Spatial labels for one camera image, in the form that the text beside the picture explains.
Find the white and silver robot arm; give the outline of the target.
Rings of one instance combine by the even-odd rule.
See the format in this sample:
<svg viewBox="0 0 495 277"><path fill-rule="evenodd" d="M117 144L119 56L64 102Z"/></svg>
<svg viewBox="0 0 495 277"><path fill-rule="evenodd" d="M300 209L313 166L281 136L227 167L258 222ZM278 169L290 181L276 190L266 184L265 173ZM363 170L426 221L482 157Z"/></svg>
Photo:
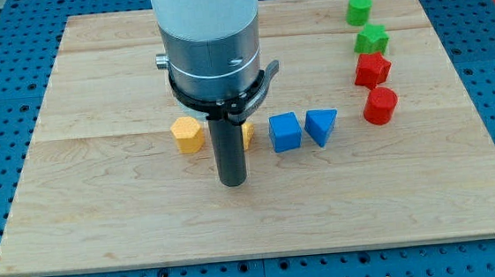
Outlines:
<svg viewBox="0 0 495 277"><path fill-rule="evenodd" d="M238 96L259 75L258 0L150 0L178 89L200 101Z"/></svg>

